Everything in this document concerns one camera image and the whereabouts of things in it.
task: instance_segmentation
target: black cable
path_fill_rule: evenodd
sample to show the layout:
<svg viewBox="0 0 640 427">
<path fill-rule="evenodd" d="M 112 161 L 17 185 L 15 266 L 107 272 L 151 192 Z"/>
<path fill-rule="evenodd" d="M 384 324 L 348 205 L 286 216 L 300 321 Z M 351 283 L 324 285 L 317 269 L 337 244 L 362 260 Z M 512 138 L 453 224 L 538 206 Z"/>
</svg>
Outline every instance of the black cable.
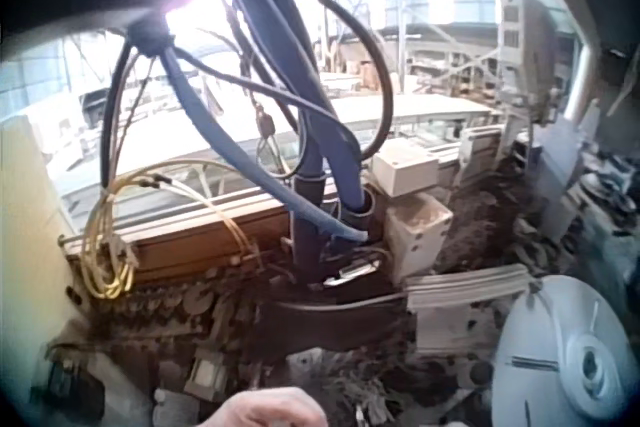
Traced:
<svg viewBox="0 0 640 427">
<path fill-rule="evenodd" d="M 302 161 L 304 159 L 305 152 L 307 151 L 307 133 L 304 128 L 303 123 L 300 123 L 300 131 L 298 134 L 300 135 L 300 156 L 298 157 L 298 162 L 289 172 L 285 172 L 284 174 L 275 174 L 271 172 L 271 175 L 278 180 L 288 180 L 296 175 L 300 171 L 300 167 L 302 167 Z M 273 143 L 278 145 L 275 137 L 273 138 Z"/>
<path fill-rule="evenodd" d="M 238 46 L 236 44 L 231 42 L 231 39 L 228 39 L 224 35 L 219 34 L 217 32 L 214 32 L 213 30 L 203 29 L 202 27 L 196 27 L 196 30 L 199 30 L 200 32 L 203 32 L 205 34 L 209 34 L 214 39 L 219 40 L 224 45 L 229 47 L 229 49 L 231 49 L 234 53 L 236 53 L 238 55 L 238 57 L 240 57 L 241 61 L 244 61 L 244 56 L 242 55 L 242 52 L 240 51 L 240 49 L 238 48 Z"/>
<path fill-rule="evenodd" d="M 125 39 L 120 50 L 120 56 L 116 63 L 116 68 L 113 71 L 113 77 L 111 78 L 111 87 L 109 87 L 109 93 L 107 94 L 107 102 L 104 106 L 104 118 L 102 121 L 102 133 L 100 135 L 100 183 L 103 188 L 107 188 L 109 185 L 109 170 L 111 164 L 111 137 L 113 135 L 113 117 L 116 111 L 116 101 L 118 97 L 118 89 L 121 82 L 125 82 L 123 79 L 124 69 L 127 67 L 127 61 L 131 55 L 133 46 Z"/>
<path fill-rule="evenodd" d="M 240 50 L 244 53 L 245 56 L 249 58 L 251 62 L 250 65 L 255 69 L 258 77 L 260 77 L 260 80 L 267 85 L 275 87 L 276 84 L 273 81 L 271 74 L 269 74 L 269 71 L 262 63 L 262 59 L 260 58 L 260 56 L 256 54 L 253 46 L 251 45 L 251 42 L 249 42 L 249 39 L 247 39 L 247 36 L 244 35 L 242 27 L 240 26 L 240 22 L 238 21 L 236 11 L 227 3 L 225 3 L 225 10 L 227 13 L 227 22 L 229 23 L 229 27 L 231 28 L 231 33 L 236 39 Z M 280 108 L 282 115 L 284 115 L 284 118 L 287 119 L 287 122 L 291 126 L 293 131 L 298 132 L 298 122 L 287 104 L 276 100 L 276 105 Z"/>
<path fill-rule="evenodd" d="M 213 77 L 217 77 L 218 79 L 224 80 L 225 82 L 236 84 L 241 87 L 245 87 L 247 89 L 252 89 L 260 94 L 263 94 L 269 97 L 279 98 L 280 100 L 287 101 L 291 105 L 295 105 L 297 108 L 301 108 L 301 109 L 305 109 L 307 111 L 313 112 L 314 114 L 320 115 L 323 118 L 334 122 L 340 129 L 342 129 L 354 152 L 358 152 L 359 154 L 360 144 L 358 143 L 358 139 L 356 139 L 356 136 L 354 135 L 354 133 L 351 132 L 351 130 L 349 130 L 349 128 L 346 127 L 342 122 L 340 122 L 340 119 L 335 117 L 333 113 L 326 111 L 301 97 L 293 95 L 289 91 L 277 89 L 275 87 L 259 84 L 242 77 L 237 77 L 235 75 L 225 74 L 224 72 L 220 72 L 219 70 L 216 70 L 213 67 L 208 66 L 207 64 L 202 62 L 200 59 L 194 57 L 189 52 L 179 47 L 174 47 L 174 51 L 178 58 L 188 62 L 189 64 L 194 66 L 196 69 L 203 71 L 205 74 L 209 74 Z"/>
<path fill-rule="evenodd" d="M 387 140 L 387 136 L 391 130 L 391 123 L 393 122 L 393 84 L 391 83 L 389 69 L 387 68 L 384 56 L 377 42 L 369 30 L 362 25 L 358 19 L 334 0 L 317 1 L 323 7 L 333 12 L 333 14 L 344 22 L 347 27 L 353 31 L 355 36 L 358 37 L 371 57 L 371 61 L 380 79 L 380 87 L 382 89 L 382 119 L 380 120 L 380 125 L 378 126 L 378 131 L 373 141 L 362 151 L 362 160 L 366 160 L 380 150 L 380 147 L 382 147 L 382 144 Z"/>
</svg>

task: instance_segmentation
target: white panel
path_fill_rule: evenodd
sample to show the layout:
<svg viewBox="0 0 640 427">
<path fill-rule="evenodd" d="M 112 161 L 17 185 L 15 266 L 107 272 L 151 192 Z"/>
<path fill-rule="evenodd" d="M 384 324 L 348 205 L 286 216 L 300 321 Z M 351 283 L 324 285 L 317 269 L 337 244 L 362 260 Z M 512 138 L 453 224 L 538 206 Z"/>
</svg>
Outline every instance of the white panel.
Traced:
<svg viewBox="0 0 640 427">
<path fill-rule="evenodd" d="M 86 326 L 65 295 L 73 280 L 57 242 L 73 231 L 26 117 L 0 126 L 0 156 L 0 383 L 15 408 L 29 414 L 29 423 L 40 424 L 29 390 L 41 349 L 69 321 Z"/>
</svg>

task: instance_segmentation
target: black rubber hose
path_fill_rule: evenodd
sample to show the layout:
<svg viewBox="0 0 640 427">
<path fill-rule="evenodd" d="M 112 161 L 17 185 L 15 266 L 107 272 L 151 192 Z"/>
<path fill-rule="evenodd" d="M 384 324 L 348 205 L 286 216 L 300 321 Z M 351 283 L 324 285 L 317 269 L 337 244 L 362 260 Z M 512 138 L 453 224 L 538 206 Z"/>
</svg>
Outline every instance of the black rubber hose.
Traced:
<svg viewBox="0 0 640 427">
<path fill-rule="evenodd" d="M 366 160 L 380 150 L 380 147 L 382 147 L 382 144 L 387 140 L 387 136 L 391 130 L 391 123 L 393 122 L 393 84 L 391 83 L 391 75 L 389 75 L 389 69 L 384 61 L 384 56 L 374 37 L 369 33 L 369 30 L 336 1 L 317 1 L 323 7 L 333 12 L 335 16 L 344 22 L 347 27 L 353 31 L 355 36 L 360 39 L 378 72 L 380 87 L 382 89 L 382 119 L 380 119 L 380 125 L 373 141 L 362 152 L 362 160 Z"/>
<path fill-rule="evenodd" d="M 104 118 L 102 121 L 102 134 L 100 135 L 100 183 L 103 188 L 109 185 L 109 168 L 111 164 L 111 137 L 113 136 L 113 117 L 116 111 L 116 101 L 118 97 L 118 89 L 121 82 L 126 82 L 124 77 L 124 69 L 127 66 L 129 56 L 131 55 L 132 45 L 125 39 L 120 56 L 116 63 L 111 78 L 111 87 L 107 94 L 107 102 L 104 106 Z"/>
</svg>

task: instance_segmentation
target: white electrical box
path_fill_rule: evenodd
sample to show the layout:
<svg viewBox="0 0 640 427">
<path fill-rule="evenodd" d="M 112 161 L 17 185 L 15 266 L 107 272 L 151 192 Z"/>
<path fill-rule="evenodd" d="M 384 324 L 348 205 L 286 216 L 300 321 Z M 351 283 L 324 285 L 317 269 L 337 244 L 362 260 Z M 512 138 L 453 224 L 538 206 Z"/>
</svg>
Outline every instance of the white electrical box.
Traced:
<svg viewBox="0 0 640 427">
<path fill-rule="evenodd" d="M 394 257 L 394 282 L 423 274 L 433 266 L 452 218 L 449 209 L 425 192 L 390 203 L 384 228 Z"/>
<path fill-rule="evenodd" d="M 438 183 L 438 158 L 408 139 L 387 140 L 373 156 L 371 173 L 391 198 Z"/>
<path fill-rule="evenodd" d="M 539 0 L 500 0 L 498 60 L 502 91 L 529 97 L 536 105 L 554 86 L 556 28 Z"/>
</svg>

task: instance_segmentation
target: metal pipe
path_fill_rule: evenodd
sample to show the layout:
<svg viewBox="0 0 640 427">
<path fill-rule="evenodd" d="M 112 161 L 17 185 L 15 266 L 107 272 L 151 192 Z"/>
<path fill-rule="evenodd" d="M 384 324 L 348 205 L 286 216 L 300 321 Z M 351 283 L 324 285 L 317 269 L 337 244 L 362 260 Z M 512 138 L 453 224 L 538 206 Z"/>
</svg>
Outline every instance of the metal pipe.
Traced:
<svg viewBox="0 0 640 427">
<path fill-rule="evenodd" d="M 404 93 L 404 79 L 407 70 L 407 17 L 406 0 L 398 0 L 398 80 L 400 92 Z"/>
<path fill-rule="evenodd" d="M 564 111 L 564 117 L 574 125 L 580 123 L 589 105 L 589 95 L 591 94 L 591 86 L 593 85 L 597 66 L 598 58 L 594 48 L 585 43 L 580 51 L 578 69 L 569 94 L 567 108 Z"/>
</svg>

